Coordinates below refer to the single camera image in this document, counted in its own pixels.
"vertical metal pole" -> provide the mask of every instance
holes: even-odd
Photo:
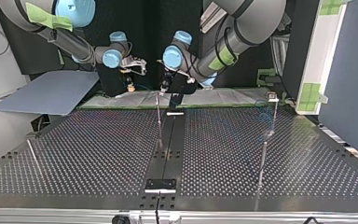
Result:
[[[37,160],[36,155],[34,154],[34,148],[32,146],[31,140],[27,139],[27,144],[28,147],[31,149],[32,157],[34,158],[34,160]]]
[[[161,130],[161,114],[159,112],[159,92],[157,92],[156,95],[156,105],[157,105],[158,127]]]
[[[264,165],[266,163],[266,155],[267,155],[267,141],[263,143],[263,151],[261,154],[261,164],[260,164],[260,174],[258,176],[258,187],[261,187],[263,184],[263,173],[264,173]]]

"metal rod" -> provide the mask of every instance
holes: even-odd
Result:
[[[157,91],[157,94],[156,94],[156,105],[157,105],[159,139],[161,140],[162,130],[161,130],[161,113],[159,111],[159,91]]]
[[[274,120],[272,121],[272,133],[275,133],[275,120],[277,118],[277,113],[278,113],[278,102],[275,102],[275,109],[274,109]]]
[[[263,173],[264,173],[264,165],[266,163],[266,155],[267,155],[267,141],[263,143],[263,151],[261,154],[261,164],[260,164],[260,174],[258,176],[258,187],[261,187],[263,184]]]
[[[34,160],[37,160],[36,155],[34,154],[34,148],[32,146],[31,140],[27,139],[27,144],[28,147],[31,149],[32,157],[34,158]]]

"green strip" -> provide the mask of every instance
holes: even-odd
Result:
[[[276,71],[275,68],[270,68],[270,69],[258,69],[257,70],[257,86],[274,86],[273,83],[266,83],[264,80],[261,80],[260,77],[261,76],[267,76],[267,77],[275,77],[276,76]]]
[[[319,15],[338,15],[342,2],[342,0],[323,0]]]
[[[234,56],[229,52],[227,47],[224,47],[222,49],[222,51],[220,51],[219,53],[220,55],[220,59],[222,59],[223,63],[225,63],[226,65],[232,65],[234,64]],[[219,59],[216,57],[210,64],[209,64],[209,68],[215,70],[215,71],[219,71],[220,69],[224,68],[225,66],[220,63]]]
[[[299,111],[313,112],[316,110],[316,106],[319,103],[320,88],[321,84],[319,83],[304,83],[298,105]]]
[[[263,107],[267,105],[273,105],[271,103],[265,103],[260,105],[255,104],[209,104],[209,105],[179,105],[177,108],[206,108],[206,107]],[[166,105],[162,105],[160,107],[161,109],[168,108]],[[81,106],[78,109],[118,109],[118,110],[126,110],[126,109],[132,109],[132,110],[142,110],[142,109],[157,109],[156,105],[148,105],[148,106],[114,106],[114,105],[108,105],[108,106],[94,106],[94,105],[85,105]]]
[[[41,25],[47,26],[50,29],[62,28],[72,32],[73,26],[71,19],[62,16],[54,16],[46,12],[40,7],[31,3],[25,3],[27,7],[28,19],[31,22],[36,22]]]

